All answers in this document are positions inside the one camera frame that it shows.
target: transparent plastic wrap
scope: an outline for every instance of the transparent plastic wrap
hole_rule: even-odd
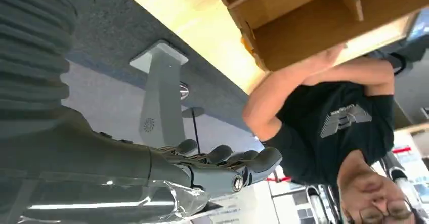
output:
[[[0,175],[0,224],[168,223],[198,213],[210,199],[168,181],[49,175]]]

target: red stripe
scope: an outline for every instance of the red stripe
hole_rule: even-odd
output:
[[[406,147],[406,148],[402,148],[402,149],[392,150],[392,152],[394,154],[401,153],[401,152],[409,152],[409,151],[411,151],[411,147]]]
[[[279,178],[278,180],[276,180],[275,178],[267,178],[267,181],[276,181],[276,182],[290,181],[290,180],[292,180],[291,177]]]

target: eyeglasses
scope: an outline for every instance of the eyeglasses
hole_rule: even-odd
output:
[[[413,213],[410,204],[406,200],[388,201],[386,204],[386,210],[388,211],[387,216],[396,220],[406,220]],[[382,223],[382,221],[387,217],[375,206],[362,209],[359,211],[359,214],[361,216],[362,223],[365,224]]]

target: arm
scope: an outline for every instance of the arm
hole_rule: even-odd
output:
[[[287,97],[310,75],[331,67],[343,45],[271,73],[251,94],[243,110],[244,122],[261,140],[272,138],[281,128],[276,118]]]
[[[391,64],[385,60],[366,57],[356,58],[312,75],[303,84],[313,86],[322,82],[334,81],[350,81],[363,85],[367,96],[394,93],[394,74]]]

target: man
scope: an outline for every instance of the man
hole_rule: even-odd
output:
[[[393,69],[370,58],[333,67],[343,48],[271,73],[250,95],[243,119],[282,153],[285,175],[338,185],[350,221],[415,223],[401,189],[370,167],[393,147]]]

